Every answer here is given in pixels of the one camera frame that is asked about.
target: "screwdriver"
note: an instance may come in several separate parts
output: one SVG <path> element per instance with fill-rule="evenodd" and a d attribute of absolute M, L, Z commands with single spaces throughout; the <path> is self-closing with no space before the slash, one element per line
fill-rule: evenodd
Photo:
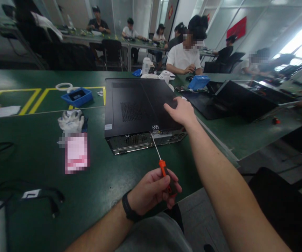
<path fill-rule="evenodd" d="M 174 184 L 174 181 L 173 179 L 171 178 L 171 176 L 169 175 L 169 172 L 166 168 L 166 163 L 165 161 L 163 161 L 160 157 L 160 154 L 159 154 L 159 151 L 158 151 L 158 148 L 157 148 L 157 145 L 155 144 L 155 141 L 154 141 L 154 138 L 152 136 L 152 133 L 151 133 L 151 137 L 152 137 L 152 140 L 153 140 L 153 143 L 154 143 L 154 146 L 155 146 L 155 149 L 157 150 L 157 153 L 158 153 L 158 156 L 159 156 L 159 166 L 161 168 L 161 171 L 162 171 L 162 175 L 165 177 L 166 175 L 168 175 L 171 179 L 171 181 L 169 182 L 169 185 L 167 187 L 167 191 L 168 191 L 168 194 L 169 196 L 171 197 L 175 197 L 177 195 L 177 190 L 176 190 L 176 187 L 175 187 L 175 184 Z"/>

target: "blue container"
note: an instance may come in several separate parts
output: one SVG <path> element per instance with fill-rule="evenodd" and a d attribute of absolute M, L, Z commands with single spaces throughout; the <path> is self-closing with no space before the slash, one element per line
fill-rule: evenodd
<path fill-rule="evenodd" d="M 210 78 L 206 75 L 195 75 L 190 84 L 189 89 L 198 90 L 204 88 L 210 82 Z"/>
<path fill-rule="evenodd" d="M 69 97 L 70 95 L 73 95 L 79 91 L 83 90 L 83 92 L 85 93 L 85 95 L 77 98 L 76 100 L 71 100 L 71 98 Z M 83 104 L 93 100 L 93 96 L 92 96 L 92 92 L 88 89 L 84 89 L 84 88 L 79 88 L 76 89 L 70 93 L 64 94 L 63 96 L 61 96 L 62 99 L 64 99 L 68 104 L 74 106 L 74 107 L 81 107 Z"/>

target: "glove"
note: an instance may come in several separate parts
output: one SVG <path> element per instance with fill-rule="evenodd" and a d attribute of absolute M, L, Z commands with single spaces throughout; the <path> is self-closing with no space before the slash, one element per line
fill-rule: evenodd
<path fill-rule="evenodd" d="M 84 116 L 82 111 L 74 111 L 70 116 L 68 116 L 67 111 L 62 113 L 62 117 L 58 120 L 60 128 L 63 130 L 63 133 L 81 133 L 82 127 L 84 124 Z"/>

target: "black wristband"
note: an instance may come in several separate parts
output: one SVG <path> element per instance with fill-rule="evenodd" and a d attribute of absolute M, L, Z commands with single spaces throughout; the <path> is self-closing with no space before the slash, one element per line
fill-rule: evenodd
<path fill-rule="evenodd" d="M 123 208 L 124 208 L 124 211 L 126 213 L 126 218 L 133 221 L 133 222 L 138 222 L 140 221 L 143 217 L 140 216 L 139 214 L 137 214 L 135 211 L 133 211 L 130 207 L 130 204 L 127 200 L 127 195 L 128 193 L 131 192 L 128 191 L 126 194 L 124 194 L 123 198 L 122 198 L 122 203 L 123 203 Z"/>

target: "screwdriver shaft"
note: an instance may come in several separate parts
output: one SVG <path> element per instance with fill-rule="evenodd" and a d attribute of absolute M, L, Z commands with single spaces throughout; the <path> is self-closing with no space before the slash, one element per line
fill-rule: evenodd
<path fill-rule="evenodd" d="M 157 150 L 157 153 L 158 153 L 158 156 L 159 156 L 159 160 L 161 160 L 161 157 L 160 157 L 160 154 L 159 154 L 158 148 L 157 148 L 157 146 L 156 146 L 156 144 L 155 144 L 155 141 L 154 141 L 153 135 L 152 135 L 152 133 L 150 133 L 150 134 L 151 134 L 151 137 L 152 137 L 152 140 L 153 140 L 153 143 L 154 143 L 155 149 Z"/>

